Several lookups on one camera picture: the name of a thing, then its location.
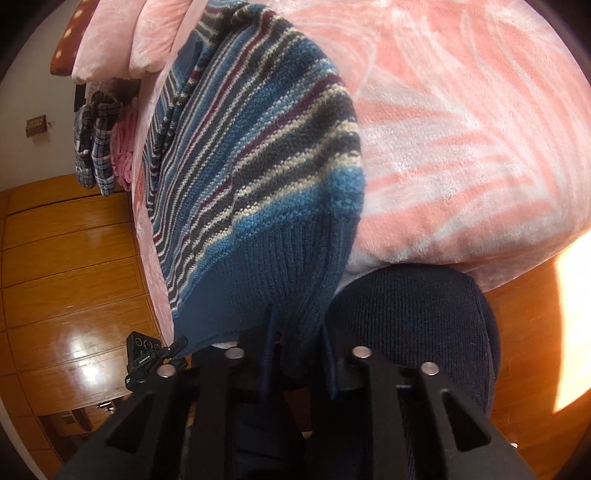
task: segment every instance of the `blue striped sweater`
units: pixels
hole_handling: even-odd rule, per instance
[[[269,322],[296,375],[363,201],[355,111],[334,65],[262,5],[211,0],[144,147],[175,337],[195,351]]]

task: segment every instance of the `white wall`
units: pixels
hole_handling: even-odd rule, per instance
[[[46,18],[0,83],[0,192],[74,172],[75,85],[50,75],[49,64],[79,1],[66,0]],[[27,138],[27,119],[39,115],[55,123]]]

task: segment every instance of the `brown pillow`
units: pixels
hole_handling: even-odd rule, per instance
[[[64,34],[57,43],[56,50],[51,58],[51,64],[49,65],[49,73],[58,77],[67,77],[72,74],[72,68],[74,68],[74,61],[76,59],[76,53],[78,53],[78,47],[82,41],[82,36],[98,4],[99,0],[80,1],[66,25]]]

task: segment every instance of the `wooden floor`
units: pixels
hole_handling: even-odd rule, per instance
[[[487,294],[502,342],[493,421],[550,480],[591,424],[591,234]]]
[[[0,193],[0,397],[50,480],[40,416],[128,393],[126,337],[158,336],[130,210],[74,175]]]

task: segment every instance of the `bed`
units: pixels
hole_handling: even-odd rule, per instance
[[[487,291],[591,228],[589,55],[546,3],[532,2],[546,20],[524,1],[263,3],[324,50],[355,102],[365,203],[339,288],[390,263],[425,262],[454,265]],[[165,343],[173,317],[142,152],[204,7],[190,3],[167,62],[139,91],[132,204]]]

